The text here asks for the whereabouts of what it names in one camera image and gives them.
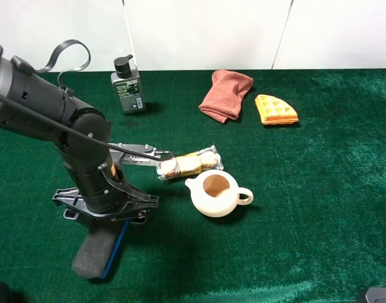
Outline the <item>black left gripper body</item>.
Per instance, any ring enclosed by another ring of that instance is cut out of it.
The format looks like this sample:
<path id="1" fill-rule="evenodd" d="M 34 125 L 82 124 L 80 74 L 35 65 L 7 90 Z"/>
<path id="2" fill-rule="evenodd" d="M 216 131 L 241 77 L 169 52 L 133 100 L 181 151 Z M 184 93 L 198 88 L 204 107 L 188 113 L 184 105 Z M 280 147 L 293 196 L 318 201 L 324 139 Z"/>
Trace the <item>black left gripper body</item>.
<path id="1" fill-rule="evenodd" d="M 65 206 L 64 217 L 84 225 L 130 219 L 144 223 L 159 206 L 159 197 L 144 193 L 128 183 L 108 181 L 104 176 L 73 177 L 76 187 L 58 189 L 52 200 Z"/>

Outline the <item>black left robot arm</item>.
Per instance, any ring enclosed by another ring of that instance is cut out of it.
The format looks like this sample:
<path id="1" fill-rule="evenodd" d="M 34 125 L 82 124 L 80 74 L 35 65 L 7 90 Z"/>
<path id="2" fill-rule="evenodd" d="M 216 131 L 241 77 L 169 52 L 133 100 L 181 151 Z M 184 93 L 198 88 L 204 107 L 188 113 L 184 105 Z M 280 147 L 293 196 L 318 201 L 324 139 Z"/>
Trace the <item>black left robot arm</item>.
<path id="1" fill-rule="evenodd" d="M 52 142 L 75 186 L 53 200 L 71 220 L 144 223 L 158 198 L 126 181 L 126 156 L 143 156 L 142 146 L 113 145 L 110 122 L 71 90 L 40 77 L 19 57 L 5 59 L 0 45 L 0 128 Z"/>

